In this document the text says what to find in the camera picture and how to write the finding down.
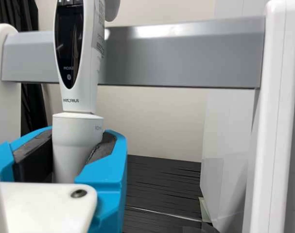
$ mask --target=gray metal bar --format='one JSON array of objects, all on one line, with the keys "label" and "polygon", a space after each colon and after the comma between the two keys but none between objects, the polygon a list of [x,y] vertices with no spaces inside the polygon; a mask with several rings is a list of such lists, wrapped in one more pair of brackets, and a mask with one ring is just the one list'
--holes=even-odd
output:
[{"label": "gray metal bar", "polygon": [[[264,17],[107,28],[100,84],[258,88]],[[52,32],[8,36],[2,80],[57,83]]]},{"label": "gray metal bar", "polygon": [[52,32],[9,35],[2,55],[1,80],[26,83],[59,83]]}]

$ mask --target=beige wall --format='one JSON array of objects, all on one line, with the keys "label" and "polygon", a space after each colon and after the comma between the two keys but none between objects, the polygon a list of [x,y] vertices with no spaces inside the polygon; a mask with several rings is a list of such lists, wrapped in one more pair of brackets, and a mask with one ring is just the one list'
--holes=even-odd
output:
[{"label": "beige wall", "polygon": [[[56,0],[36,0],[40,30],[52,30]],[[214,0],[121,0],[106,26],[130,26],[212,18]],[[62,111],[58,85],[44,88],[47,112]],[[99,86],[97,114],[105,127],[124,134],[128,153],[200,161],[207,90]]]}]

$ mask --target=white wall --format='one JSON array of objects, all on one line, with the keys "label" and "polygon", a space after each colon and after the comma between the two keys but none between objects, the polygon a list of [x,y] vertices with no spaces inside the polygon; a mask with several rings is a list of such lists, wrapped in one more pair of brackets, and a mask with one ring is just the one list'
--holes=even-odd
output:
[{"label": "white wall", "polygon": [[[52,30],[56,0],[36,0],[40,30]],[[212,18],[214,0],[121,0],[106,26],[174,23]],[[44,87],[47,114],[62,111],[58,85]],[[205,89],[99,86],[97,114],[105,127],[124,134],[128,153],[200,161]]]}]

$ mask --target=screw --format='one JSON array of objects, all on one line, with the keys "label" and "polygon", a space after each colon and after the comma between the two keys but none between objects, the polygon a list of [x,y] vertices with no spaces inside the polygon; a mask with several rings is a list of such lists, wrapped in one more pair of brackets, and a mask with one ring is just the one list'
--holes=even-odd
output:
[{"label": "screw", "polygon": [[72,198],[82,198],[85,195],[87,195],[87,191],[83,190],[83,189],[78,189],[74,192],[72,192],[72,194],[70,195]]}]

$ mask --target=black rubber pad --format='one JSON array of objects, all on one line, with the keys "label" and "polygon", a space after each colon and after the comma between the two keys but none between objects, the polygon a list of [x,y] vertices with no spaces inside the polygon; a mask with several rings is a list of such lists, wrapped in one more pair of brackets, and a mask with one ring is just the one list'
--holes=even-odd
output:
[{"label": "black rubber pad", "polygon": [[127,206],[201,219],[200,163],[128,156]]},{"label": "black rubber pad", "polygon": [[13,172],[16,182],[50,183],[52,181],[53,155],[52,131],[47,130],[13,153]]}]

